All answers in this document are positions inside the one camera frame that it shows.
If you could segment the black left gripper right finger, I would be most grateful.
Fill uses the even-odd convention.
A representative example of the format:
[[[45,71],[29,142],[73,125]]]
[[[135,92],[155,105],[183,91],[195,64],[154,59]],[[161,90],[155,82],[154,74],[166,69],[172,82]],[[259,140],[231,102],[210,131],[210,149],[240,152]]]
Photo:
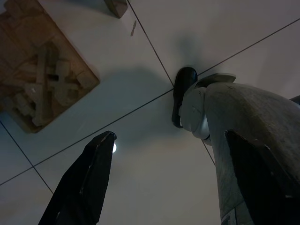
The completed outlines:
[[[225,137],[237,183],[254,224],[298,225],[300,184],[267,145],[233,130],[227,130]]]

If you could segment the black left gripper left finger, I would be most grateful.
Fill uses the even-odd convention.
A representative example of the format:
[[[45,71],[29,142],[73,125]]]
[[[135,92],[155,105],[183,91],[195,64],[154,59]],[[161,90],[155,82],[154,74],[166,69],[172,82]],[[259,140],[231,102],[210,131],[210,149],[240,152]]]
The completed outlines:
[[[108,187],[117,136],[95,136],[67,169],[44,211],[41,225],[95,225],[99,222]]]

